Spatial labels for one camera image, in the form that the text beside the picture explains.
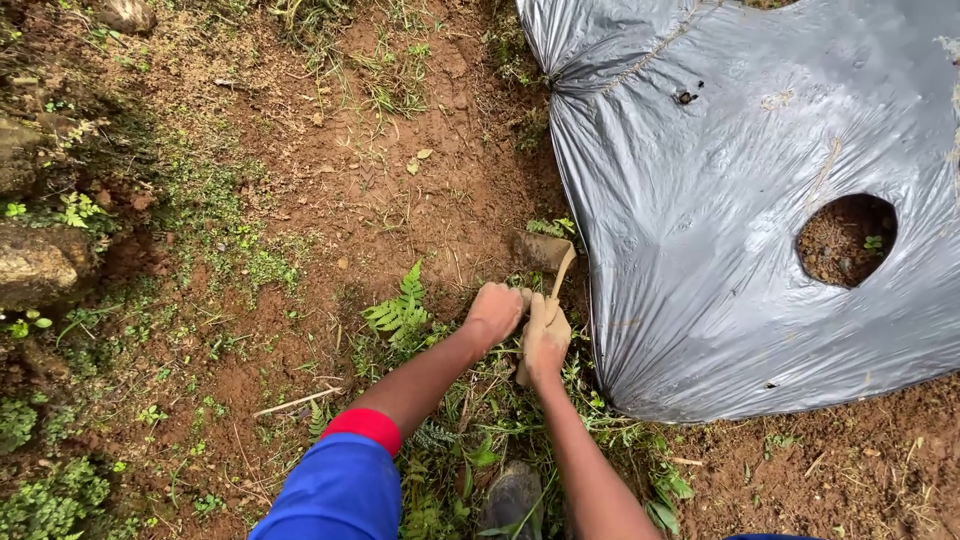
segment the blue sleeve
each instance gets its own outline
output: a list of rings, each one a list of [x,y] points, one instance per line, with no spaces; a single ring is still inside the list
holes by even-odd
[[[333,433],[313,445],[249,540],[396,540],[400,475],[363,435]]]

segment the sleeve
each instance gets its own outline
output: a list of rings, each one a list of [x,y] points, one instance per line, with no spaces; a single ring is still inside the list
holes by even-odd
[[[347,410],[291,471],[249,540],[396,540],[400,435],[386,415]]]

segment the hand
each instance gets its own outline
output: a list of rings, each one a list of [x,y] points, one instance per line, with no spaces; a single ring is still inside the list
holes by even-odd
[[[516,329],[532,296],[530,289],[521,291],[503,283],[486,283],[470,306],[464,328],[477,328],[483,339],[489,339],[485,342],[489,350]]]
[[[533,295],[530,322],[523,327],[523,361],[536,388],[544,380],[560,380],[566,348],[570,346],[570,325],[560,301]]]

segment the shoe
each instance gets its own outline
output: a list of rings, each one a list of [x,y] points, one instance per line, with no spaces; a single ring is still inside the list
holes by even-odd
[[[476,540],[510,540],[516,525],[523,521],[530,508],[537,510],[523,524],[516,540],[535,540],[534,530],[543,524],[543,504],[540,500],[540,475],[523,461],[511,461],[500,473],[490,489],[487,500],[480,509],[477,531],[502,529],[494,536],[476,536]]]

